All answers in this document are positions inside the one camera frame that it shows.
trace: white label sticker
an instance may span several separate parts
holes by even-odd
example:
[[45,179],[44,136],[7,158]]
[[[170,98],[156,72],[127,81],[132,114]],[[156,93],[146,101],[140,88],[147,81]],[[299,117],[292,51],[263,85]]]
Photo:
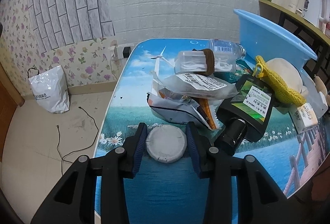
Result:
[[221,89],[227,86],[226,84],[218,82],[215,79],[198,74],[184,73],[184,74],[177,74],[176,76],[181,80],[183,80],[184,82],[191,84],[197,90],[211,91],[211,90]]
[[258,88],[251,86],[243,104],[249,106],[262,117],[266,117],[271,97]]
[[232,53],[233,52],[233,48],[231,47],[225,47],[225,46],[215,46],[214,47],[214,51],[220,52],[220,53]]

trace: white disc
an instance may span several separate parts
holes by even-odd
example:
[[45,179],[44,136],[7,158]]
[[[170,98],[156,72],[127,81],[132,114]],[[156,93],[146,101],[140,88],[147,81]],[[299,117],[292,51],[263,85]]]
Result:
[[180,159],[187,148],[187,137],[180,128],[161,125],[150,131],[146,138],[149,155],[161,163],[172,163]]

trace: yellow mesh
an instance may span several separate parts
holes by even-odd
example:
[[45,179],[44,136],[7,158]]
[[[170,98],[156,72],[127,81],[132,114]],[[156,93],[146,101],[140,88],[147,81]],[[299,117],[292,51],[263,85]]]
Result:
[[268,83],[275,92],[276,98],[284,104],[295,104],[297,107],[306,103],[306,99],[296,90],[289,88],[285,81],[275,71],[270,70],[264,59],[257,55],[255,57],[257,65],[253,75],[257,73],[258,67],[260,72],[256,75],[257,78],[263,78],[263,81]]

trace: table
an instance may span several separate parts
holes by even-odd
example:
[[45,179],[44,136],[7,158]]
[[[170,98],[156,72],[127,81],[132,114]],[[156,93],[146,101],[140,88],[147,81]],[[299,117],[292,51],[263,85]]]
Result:
[[[200,50],[207,40],[150,39],[131,53],[109,103],[95,148],[95,157],[121,146],[134,135],[139,122],[148,131],[168,124],[146,102],[153,85],[152,71],[160,79],[174,74],[174,58],[182,50]],[[185,131],[185,126],[175,125]],[[213,142],[220,131],[199,130]],[[297,135],[288,114],[273,109],[268,128],[257,143],[243,141],[235,156],[254,155],[289,197],[316,171],[329,153],[328,137],[322,124]],[[193,171],[189,153],[172,164],[163,164],[144,156],[135,179],[124,179],[127,209],[131,224],[202,223],[208,179],[199,179]],[[235,179],[232,180],[235,190]],[[100,179],[97,181],[95,210],[100,213]],[[233,193],[233,219],[237,221],[237,196]]]
[[[306,70],[311,78],[314,78],[314,75],[319,76],[322,81],[325,82],[327,88],[329,88],[330,70],[328,70],[328,68],[330,68],[330,39],[322,31],[302,18],[300,15],[297,15],[280,5],[274,4],[267,0],[259,0],[259,8],[260,15],[262,17],[273,21],[281,27],[284,27],[286,20],[296,26],[295,30],[293,28],[289,29],[289,31],[309,45],[318,56],[317,61],[313,59],[308,61],[308,63],[304,66],[304,70]],[[313,42],[308,42],[306,40],[306,35],[304,35],[303,32],[310,36],[313,39]]]

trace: gray brick wallpaper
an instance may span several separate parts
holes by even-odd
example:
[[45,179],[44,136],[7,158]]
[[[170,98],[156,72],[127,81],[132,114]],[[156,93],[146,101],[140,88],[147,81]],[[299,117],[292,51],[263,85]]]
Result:
[[40,53],[114,36],[108,0],[27,0]]

